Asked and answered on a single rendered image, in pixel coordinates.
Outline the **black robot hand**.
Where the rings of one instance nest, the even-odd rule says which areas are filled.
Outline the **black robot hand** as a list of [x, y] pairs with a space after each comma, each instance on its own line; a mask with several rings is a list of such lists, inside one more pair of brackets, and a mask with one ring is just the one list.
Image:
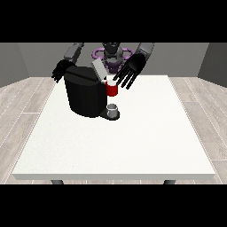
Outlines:
[[128, 90], [137, 76], [142, 72], [146, 64], [145, 56], [142, 53], [132, 55], [113, 78], [117, 85]]
[[62, 59], [53, 69], [51, 78], [55, 82], [59, 82], [62, 76], [66, 73], [66, 70], [73, 65], [74, 63], [72, 63], [71, 61]]

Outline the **black coffee machine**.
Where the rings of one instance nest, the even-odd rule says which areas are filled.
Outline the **black coffee machine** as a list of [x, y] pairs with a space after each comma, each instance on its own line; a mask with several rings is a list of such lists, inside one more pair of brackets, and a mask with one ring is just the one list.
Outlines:
[[64, 74], [70, 108], [84, 117], [103, 117], [109, 121], [120, 118], [120, 112], [113, 117], [107, 113], [106, 86], [98, 79], [92, 67], [70, 66]]

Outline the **red pod holder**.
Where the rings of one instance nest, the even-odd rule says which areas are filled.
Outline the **red pod holder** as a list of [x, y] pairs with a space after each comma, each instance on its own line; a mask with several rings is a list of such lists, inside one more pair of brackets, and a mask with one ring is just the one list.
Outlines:
[[118, 85], [116, 81], [107, 80], [106, 81], [106, 95], [109, 97], [114, 97], [118, 94]]

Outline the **pale grey machine lid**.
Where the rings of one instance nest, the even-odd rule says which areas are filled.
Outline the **pale grey machine lid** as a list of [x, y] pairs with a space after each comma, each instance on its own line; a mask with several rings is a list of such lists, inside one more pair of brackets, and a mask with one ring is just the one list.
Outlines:
[[100, 81], [103, 81], [107, 76], [107, 71], [101, 61], [101, 59], [95, 59], [91, 62], [91, 65], [93, 69], [95, 70], [95, 73], [97, 74], [97, 77]]

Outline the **small grey cup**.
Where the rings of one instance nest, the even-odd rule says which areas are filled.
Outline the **small grey cup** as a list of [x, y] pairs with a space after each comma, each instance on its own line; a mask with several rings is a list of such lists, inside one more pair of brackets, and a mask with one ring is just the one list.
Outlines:
[[116, 104], [109, 104], [107, 107], [106, 107], [106, 110], [107, 110], [107, 115], [110, 117], [110, 118], [114, 118], [117, 116], [118, 114], [118, 107]]

